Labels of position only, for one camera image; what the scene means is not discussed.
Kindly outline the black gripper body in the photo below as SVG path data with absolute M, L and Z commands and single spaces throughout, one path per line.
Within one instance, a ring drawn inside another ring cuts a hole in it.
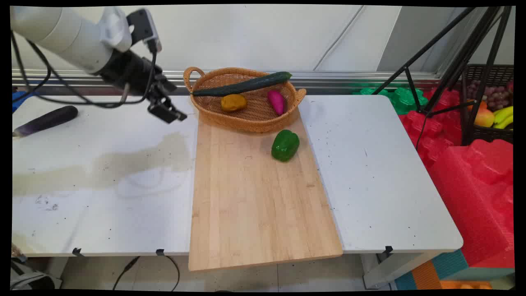
M 125 100 L 125 103 L 141 103 L 151 95 L 164 98 L 177 89 L 163 74 L 163 69 L 156 64 L 157 53 L 152 53 L 152 59 L 140 57 L 133 51 L 112 52 L 107 64 L 98 71 L 104 82 L 126 90 L 131 96 L 139 96 L 135 101 Z

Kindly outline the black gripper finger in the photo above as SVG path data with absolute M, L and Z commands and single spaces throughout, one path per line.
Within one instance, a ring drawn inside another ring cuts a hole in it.
M 154 99 L 150 100 L 150 105 L 147 107 L 147 111 L 163 122 L 170 124 L 172 122 L 166 122 L 165 120 L 167 115 L 166 109 L 171 106 L 173 106 L 173 104 L 169 98 Z
M 187 114 L 179 111 L 176 107 L 171 106 L 166 109 L 167 115 L 166 115 L 166 122 L 173 122 L 175 120 L 186 120 Z

